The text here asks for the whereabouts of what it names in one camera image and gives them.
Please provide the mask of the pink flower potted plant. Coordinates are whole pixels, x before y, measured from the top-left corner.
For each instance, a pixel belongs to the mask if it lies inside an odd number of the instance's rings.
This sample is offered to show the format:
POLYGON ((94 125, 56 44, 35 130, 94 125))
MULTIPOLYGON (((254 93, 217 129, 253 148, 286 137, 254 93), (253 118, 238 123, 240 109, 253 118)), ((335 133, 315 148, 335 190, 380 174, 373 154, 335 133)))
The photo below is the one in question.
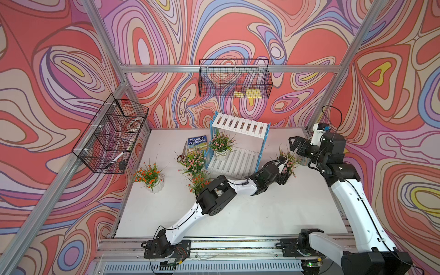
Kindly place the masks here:
POLYGON ((209 143, 209 148, 213 150, 216 160, 223 161, 226 160, 233 151, 234 143, 235 140, 225 132, 216 130, 209 143))
POLYGON ((279 148, 277 159, 279 157, 284 157, 284 158, 286 158, 288 160, 286 162, 285 166, 291 168, 292 169, 292 175, 294 177, 296 177, 296 174, 295 174, 294 170, 295 170, 295 168, 298 167, 299 164, 297 163, 297 160, 296 160, 296 157, 294 156, 294 153, 291 152, 291 151, 283 151, 281 148, 279 148))
POLYGON ((181 172, 190 176, 196 176, 205 169, 205 151, 195 151, 186 156, 181 155, 176 160, 183 165, 181 172))

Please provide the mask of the blue white wooden rack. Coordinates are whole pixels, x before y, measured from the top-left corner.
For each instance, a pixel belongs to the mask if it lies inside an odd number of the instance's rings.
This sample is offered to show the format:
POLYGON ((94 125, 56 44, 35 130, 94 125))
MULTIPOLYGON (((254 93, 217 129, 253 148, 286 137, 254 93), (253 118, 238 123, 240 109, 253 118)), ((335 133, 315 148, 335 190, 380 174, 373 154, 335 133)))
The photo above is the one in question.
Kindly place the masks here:
POLYGON ((210 122, 210 137, 224 133, 234 140, 231 150, 223 157, 209 148, 205 153, 205 167, 212 176, 226 175, 244 179, 260 166, 262 152, 269 135, 270 124, 216 113, 210 122))

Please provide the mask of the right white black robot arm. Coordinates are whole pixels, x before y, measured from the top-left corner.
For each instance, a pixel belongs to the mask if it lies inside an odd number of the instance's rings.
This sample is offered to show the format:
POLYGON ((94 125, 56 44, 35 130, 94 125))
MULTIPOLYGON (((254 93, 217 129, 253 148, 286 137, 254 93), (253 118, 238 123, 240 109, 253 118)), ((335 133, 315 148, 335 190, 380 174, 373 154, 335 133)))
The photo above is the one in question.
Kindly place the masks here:
POLYGON ((303 229, 297 251, 317 252, 341 267, 345 275, 404 275, 413 266, 411 256, 400 251, 374 213, 356 168, 344 161, 345 138, 326 123, 315 124, 312 139, 289 138, 289 149, 309 160, 336 196, 351 226, 356 251, 322 230, 303 229))

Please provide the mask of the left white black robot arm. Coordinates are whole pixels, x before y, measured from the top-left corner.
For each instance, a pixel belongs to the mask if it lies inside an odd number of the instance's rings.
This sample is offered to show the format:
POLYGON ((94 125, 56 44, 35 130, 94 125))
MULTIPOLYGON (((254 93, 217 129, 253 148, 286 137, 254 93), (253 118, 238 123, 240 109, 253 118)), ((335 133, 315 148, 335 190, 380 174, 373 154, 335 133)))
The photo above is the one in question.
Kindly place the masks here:
POLYGON ((191 209, 170 228, 160 226, 154 237, 143 244, 146 259, 186 258, 190 241, 183 237, 198 221, 220 213, 236 195, 248 197, 266 192, 273 183, 286 184, 294 174, 288 167, 288 160, 280 157, 262 166, 254 174, 242 180, 232 180, 219 175, 209 181, 196 195, 191 209))

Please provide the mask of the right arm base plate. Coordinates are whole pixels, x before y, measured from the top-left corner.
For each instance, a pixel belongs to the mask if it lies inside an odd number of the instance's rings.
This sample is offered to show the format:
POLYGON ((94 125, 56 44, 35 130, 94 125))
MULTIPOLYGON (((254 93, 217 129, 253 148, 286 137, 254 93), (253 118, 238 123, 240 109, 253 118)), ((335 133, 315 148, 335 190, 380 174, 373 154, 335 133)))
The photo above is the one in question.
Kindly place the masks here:
POLYGON ((320 257, 325 259, 326 256, 311 248, 301 246, 298 238, 282 238, 275 247, 281 249, 284 257, 320 257))

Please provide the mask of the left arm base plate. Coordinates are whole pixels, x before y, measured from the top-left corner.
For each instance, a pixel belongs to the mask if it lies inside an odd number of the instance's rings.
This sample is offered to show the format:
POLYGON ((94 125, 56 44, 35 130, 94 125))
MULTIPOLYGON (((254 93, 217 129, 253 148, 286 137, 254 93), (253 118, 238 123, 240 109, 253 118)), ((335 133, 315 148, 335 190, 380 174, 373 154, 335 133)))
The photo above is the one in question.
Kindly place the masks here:
POLYGON ((141 247, 145 249, 145 259, 184 260, 190 256, 191 241, 189 239, 183 239, 177 245, 170 245, 164 241, 158 241, 155 239, 143 242, 141 247))

